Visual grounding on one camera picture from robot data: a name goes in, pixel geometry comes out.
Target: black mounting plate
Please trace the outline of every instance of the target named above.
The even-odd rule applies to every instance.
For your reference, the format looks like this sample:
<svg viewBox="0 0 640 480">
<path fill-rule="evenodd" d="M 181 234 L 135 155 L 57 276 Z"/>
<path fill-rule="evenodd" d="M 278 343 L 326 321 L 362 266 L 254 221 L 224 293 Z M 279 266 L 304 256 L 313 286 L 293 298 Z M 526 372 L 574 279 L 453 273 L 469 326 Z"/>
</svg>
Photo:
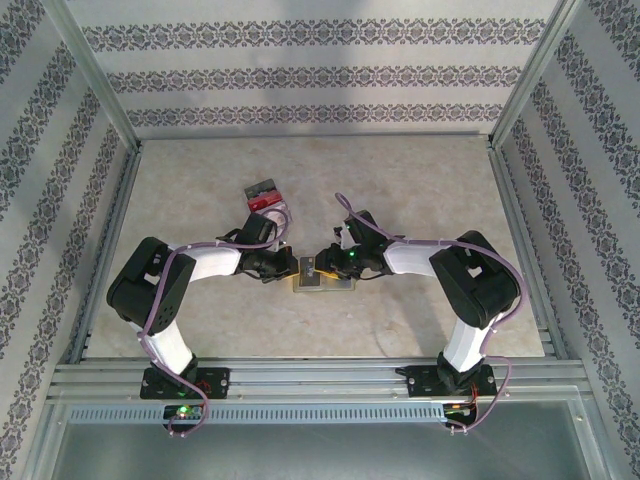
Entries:
<svg viewBox="0 0 640 480">
<path fill-rule="evenodd" d="M 229 390 L 228 368 L 198 367 L 194 385 L 202 389 L 210 400 L 224 400 Z M 180 392 L 179 388 L 163 377 L 156 368 L 147 368 L 142 377 L 140 398 L 143 400 L 191 400 L 199 399 L 196 392 Z"/>
<path fill-rule="evenodd" d="M 471 395 L 471 384 L 478 387 L 478 395 L 496 395 L 495 377 L 490 365 L 481 365 L 459 390 L 451 392 L 438 377 L 437 365 L 409 365 L 396 368 L 396 373 L 406 378 L 409 397 L 450 397 Z"/>
</svg>

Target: enclosure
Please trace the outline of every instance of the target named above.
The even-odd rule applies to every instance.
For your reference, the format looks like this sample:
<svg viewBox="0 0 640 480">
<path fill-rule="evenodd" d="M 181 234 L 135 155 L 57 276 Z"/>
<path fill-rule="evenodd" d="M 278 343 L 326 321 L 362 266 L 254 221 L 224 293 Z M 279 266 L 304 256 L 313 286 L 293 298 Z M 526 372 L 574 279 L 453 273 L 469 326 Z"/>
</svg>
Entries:
<svg viewBox="0 0 640 480">
<path fill-rule="evenodd" d="M 640 476 L 636 0 L 1 12 L 3 478 Z M 341 192 L 394 235 L 479 231 L 522 272 L 485 424 L 447 432 L 446 399 L 398 375 L 454 342 L 437 279 L 232 275 L 176 316 L 225 398 L 168 438 L 179 402 L 141 398 L 149 359 L 107 289 L 145 237 L 242 227 L 268 178 L 296 258 L 336 241 Z"/>
</svg>

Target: perforated metal strip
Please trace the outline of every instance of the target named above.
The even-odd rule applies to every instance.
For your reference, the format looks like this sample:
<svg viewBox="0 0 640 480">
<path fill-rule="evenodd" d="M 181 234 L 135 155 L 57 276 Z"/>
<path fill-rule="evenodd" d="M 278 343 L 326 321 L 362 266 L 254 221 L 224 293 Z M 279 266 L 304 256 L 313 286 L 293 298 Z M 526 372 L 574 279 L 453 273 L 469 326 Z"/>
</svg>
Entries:
<svg viewBox="0 0 640 480">
<path fill-rule="evenodd" d="M 152 424 L 162 421 L 161 405 L 74 406 L 73 424 Z M 444 421 L 442 405 L 420 402 L 410 405 L 216 405 L 209 423 L 243 424 L 330 424 L 330 423 L 424 423 Z M 195 421 L 187 418 L 186 422 Z"/>
</svg>

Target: patterned wallpaper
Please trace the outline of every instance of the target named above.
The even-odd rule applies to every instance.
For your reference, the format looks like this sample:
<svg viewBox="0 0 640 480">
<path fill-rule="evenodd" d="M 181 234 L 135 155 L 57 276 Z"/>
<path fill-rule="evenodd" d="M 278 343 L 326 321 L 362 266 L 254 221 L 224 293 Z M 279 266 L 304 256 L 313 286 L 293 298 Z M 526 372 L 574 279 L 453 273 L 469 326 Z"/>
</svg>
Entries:
<svg viewBox="0 0 640 480">
<path fill-rule="evenodd" d="M 502 148 L 624 478 L 640 478 L 638 3 L 583 4 Z"/>
<path fill-rule="evenodd" d="M 0 1 L 0 479 L 20 478 L 127 151 L 37 0 Z"/>
<path fill-rule="evenodd" d="M 556 0 L 69 7 L 143 138 L 489 133 Z"/>
</svg>

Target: gray tile floor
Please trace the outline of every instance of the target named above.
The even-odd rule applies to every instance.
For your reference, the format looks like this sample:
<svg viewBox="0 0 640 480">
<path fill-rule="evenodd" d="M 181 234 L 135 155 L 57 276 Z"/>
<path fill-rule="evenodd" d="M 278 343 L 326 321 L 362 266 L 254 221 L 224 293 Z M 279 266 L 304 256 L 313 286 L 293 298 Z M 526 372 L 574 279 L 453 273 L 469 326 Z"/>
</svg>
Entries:
<svg viewBox="0 0 640 480">
<path fill-rule="evenodd" d="M 273 177 L 294 218 L 296 255 L 316 254 L 346 217 L 344 193 L 379 225 L 411 238 L 480 230 L 516 262 L 482 137 L 377 136 L 146 142 L 110 280 L 140 240 L 210 240 L 244 223 L 243 189 Z M 187 344 L 206 356 L 436 356 L 455 317 L 439 283 L 413 275 L 360 282 L 353 292 L 296 293 L 291 280 L 246 276 L 193 283 L 178 315 Z M 543 355 L 530 308 L 489 352 Z M 133 331 L 106 302 L 90 357 L 136 357 Z"/>
</svg>

